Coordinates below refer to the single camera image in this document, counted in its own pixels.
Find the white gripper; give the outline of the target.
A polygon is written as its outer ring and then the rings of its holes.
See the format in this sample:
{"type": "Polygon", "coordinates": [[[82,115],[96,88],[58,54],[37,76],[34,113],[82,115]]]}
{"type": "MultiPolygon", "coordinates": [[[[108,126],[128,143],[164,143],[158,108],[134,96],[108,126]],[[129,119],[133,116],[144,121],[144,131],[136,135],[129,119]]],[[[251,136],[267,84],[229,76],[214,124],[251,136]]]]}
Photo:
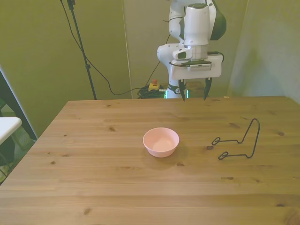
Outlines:
{"type": "Polygon", "coordinates": [[[203,99],[206,100],[211,88],[212,78],[220,77],[222,73],[222,54],[213,53],[200,61],[172,60],[169,62],[169,75],[174,80],[179,80],[180,94],[185,102],[185,89],[187,79],[205,78],[203,99]]]}

